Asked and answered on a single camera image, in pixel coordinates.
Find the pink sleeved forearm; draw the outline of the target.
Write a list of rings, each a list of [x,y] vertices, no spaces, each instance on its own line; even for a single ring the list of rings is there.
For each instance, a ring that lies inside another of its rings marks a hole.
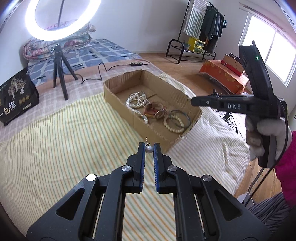
[[[288,205],[293,208],[296,201],[296,149],[295,149],[295,131],[292,131],[292,142],[283,154],[275,168],[276,176],[280,180],[282,192]]]

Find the white gloved right hand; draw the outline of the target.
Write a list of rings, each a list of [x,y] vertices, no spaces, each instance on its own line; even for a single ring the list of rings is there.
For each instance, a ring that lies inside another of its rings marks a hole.
[[[286,125],[285,120],[280,118],[275,119],[263,119],[259,121],[256,128],[253,126],[251,118],[246,116],[246,143],[249,145],[250,161],[255,158],[259,158],[264,154],[263,138],[262,136],[275,136],[276,137],[276,154],[275,160],[278,160],[281,152],[283,151],[286,137]]]

